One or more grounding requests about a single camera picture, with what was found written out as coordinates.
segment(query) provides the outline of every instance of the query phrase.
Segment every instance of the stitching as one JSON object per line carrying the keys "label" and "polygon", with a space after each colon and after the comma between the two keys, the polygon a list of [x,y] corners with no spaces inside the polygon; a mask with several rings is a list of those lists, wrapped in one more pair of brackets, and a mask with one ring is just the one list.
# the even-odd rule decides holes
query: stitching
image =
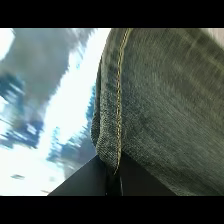
{"label": "stitching", "polygon": [[125,44],[128,40],[128,34],[130,33],[131,29],[127,28],[125,31],[120,49],[119,49],[119,58],[118,58],[118,71],[117,71],[117,113],[116,113],[116,132],[117,132],[117,165],[114,172],[116,174],[120,159],[121,159],[121,61],[123,58],[123,52]]}

